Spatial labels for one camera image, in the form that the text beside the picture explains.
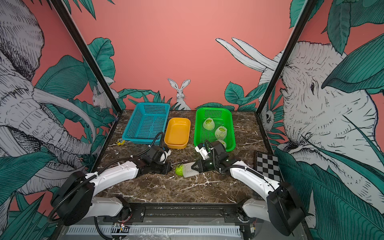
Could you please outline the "green custard apple back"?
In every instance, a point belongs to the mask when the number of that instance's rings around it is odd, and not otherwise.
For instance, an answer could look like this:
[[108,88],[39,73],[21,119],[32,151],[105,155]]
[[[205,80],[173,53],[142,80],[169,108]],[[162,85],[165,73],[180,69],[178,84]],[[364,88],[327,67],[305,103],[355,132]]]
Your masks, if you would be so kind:
[[180,177],[183,177],[184,176],[183,169],[184,169],[184,165],[178,165],[175,168],[175,174],[180,176]]

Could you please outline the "white foam net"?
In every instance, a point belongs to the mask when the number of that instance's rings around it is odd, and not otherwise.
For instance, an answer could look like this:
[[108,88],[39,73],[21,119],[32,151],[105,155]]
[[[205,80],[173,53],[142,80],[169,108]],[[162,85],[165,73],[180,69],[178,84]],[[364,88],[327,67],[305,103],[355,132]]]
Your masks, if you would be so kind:
[[200,174],[198,171],[192,169],[194,164],[195,163],[192,162],[181,165],[184,178],[189,178]]
[[212,131],[214,128],[215,128],[215,122],[212,118],[207,118],[204,122],[203,122],[203,127],[204,129],[206,129],[207,131]]
[[220,126],[216,129],[215,131],[215,137],[218,139],[218,140],[224,140],[227,136],[227,128],[224,127],[224,126]]

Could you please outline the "white foam net sleeve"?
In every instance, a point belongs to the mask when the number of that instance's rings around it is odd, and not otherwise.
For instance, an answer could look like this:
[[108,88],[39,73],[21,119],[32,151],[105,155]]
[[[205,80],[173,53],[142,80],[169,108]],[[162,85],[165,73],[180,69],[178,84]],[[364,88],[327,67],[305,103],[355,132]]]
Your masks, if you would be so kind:
[[218,142],[220,142],[224,146],[225,149],[227,148],[227,144],[224,140],[218,140]]

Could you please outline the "yellow plastic tub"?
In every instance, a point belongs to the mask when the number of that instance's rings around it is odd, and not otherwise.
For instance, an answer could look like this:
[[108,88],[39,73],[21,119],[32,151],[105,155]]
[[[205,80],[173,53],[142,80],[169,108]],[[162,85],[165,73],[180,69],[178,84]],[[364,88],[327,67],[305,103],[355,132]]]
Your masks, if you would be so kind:
[[187,118],[171,118],[168,122],[165,144],[170,149],[185,149],[190,136],[191,121]]

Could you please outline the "teal plastic basket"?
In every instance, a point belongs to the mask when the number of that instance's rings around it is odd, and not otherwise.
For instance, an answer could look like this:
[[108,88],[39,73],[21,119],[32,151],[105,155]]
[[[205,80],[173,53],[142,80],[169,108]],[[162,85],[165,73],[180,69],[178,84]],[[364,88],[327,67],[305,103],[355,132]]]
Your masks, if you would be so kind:
[[134,144],[151,144],[158,133],[165,131],[170,108],[165,103],[138,103],[122,139]]

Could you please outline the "bright green plastic basket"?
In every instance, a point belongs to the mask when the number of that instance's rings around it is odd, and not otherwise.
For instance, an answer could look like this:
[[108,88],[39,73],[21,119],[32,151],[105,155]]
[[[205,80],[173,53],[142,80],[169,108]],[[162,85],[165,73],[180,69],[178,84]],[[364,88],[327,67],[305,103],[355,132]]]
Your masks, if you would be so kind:
[[[207,131],[203,127],[203,122],[207,118],[212,118],[215,122],[215,128],[212,131]],[[204,143],[206,140],[213,143],[218,139],[215,137],[215,131],[218,127],[224,126],[227,128],[227,136],[224,141],[227,144],[226,151],[231,152],[236,147],[235,131],[233,124],[232,113],[224,108],[200,108],[196,112],[194,145]]]

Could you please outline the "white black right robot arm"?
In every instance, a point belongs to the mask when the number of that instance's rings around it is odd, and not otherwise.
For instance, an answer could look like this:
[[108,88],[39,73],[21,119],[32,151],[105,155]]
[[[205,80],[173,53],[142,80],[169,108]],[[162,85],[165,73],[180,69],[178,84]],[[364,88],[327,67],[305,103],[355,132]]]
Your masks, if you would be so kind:
[[306,214],[296,189],[287,182],[278,182],[258,173],[240,158],[230,155],[220,141],[205,141],[196,147],[203,157],[192,165],[199,173],[217,171],[231,176],[255,191],[264,202],[252,200],[242,206],[248,218],[270,222],[281,234],[289,236],[304,220]]

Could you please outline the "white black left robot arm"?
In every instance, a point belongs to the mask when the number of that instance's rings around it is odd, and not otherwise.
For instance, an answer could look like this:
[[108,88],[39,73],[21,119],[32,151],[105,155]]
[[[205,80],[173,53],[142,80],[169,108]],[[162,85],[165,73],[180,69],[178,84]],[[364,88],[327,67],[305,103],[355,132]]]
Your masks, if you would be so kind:
[[151,143],[145,151],[114,160],[97,172],[72,173],[51,200],[48,223],[70,226],[85,218],[118,216],[129,205],[118,198],[99,198],[98,193],[146,174],[166,175],[172,169],[170,154],[170,149]]

